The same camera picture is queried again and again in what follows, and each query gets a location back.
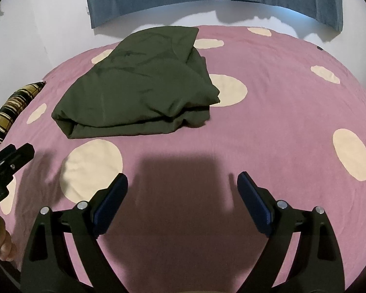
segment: plaid pillow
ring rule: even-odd
[[[0,143],[4,140],[10,127],[20,113],[29,105],[42,90],[46,82],[29,84],[14,92],[0,109]]]

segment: silver bolt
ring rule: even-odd
[[[80,203],[77,204],[78,209],[86,209],[87,206],[88,206],[88,203],[86,201],[81,201]]]
[[[324,208],[323,208],[323,207],[320,207],[320,206],[317,206],[317,207],[316,207],[316,211],[317,211],[319,214],[323,214],[323,213],[325,213]]]
[[[49,212],[49,207],[42,207],[40,213],[46,215]]]
[[[278,200],[277,206],[281,209],[285,209],[287,207],[287,203],[284,200]]]

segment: mattress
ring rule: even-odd
[[[366,91],[350,71],[314,44],[272,30],[200,26],[195,46],[221,100],[203,127],[67,139],[54,107],[116,45],[47,74],[0,145],[35,148],[0,204],[20,252],[41,207],[69,209],[123,172],[128,194],[98,243],[128,291],[235,292],[266,244],[237,192],[237,175],[247,171],[275,199],[325,208],[349,286],[366,265]],[[296,234],[275,284],[286,279],[297,242]]]

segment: blue gripper pad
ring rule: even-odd
[[[237,177],[237,189],[247,207],[258,231],[266,236],[272,232],[271,223],[273,220],[270,209],[266,206],[258,193],[257,186],[252,184],[246,172]]]
[[[108,227],[110,226],[112,219],[114,219],[114,216],[125,198],[127,191],[128,179],[125,175],[119,174],[110,184],[108,189],[97,192],[104,192],[105,195],[93,215],[93,232],[96,237],[107,232]]]

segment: yellow and black pillow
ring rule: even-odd
[[[20,113],[29,105],[42,90],[46,82],[29,84],[14,92],[0,109],[0,143],[4,140],[10,127]]]

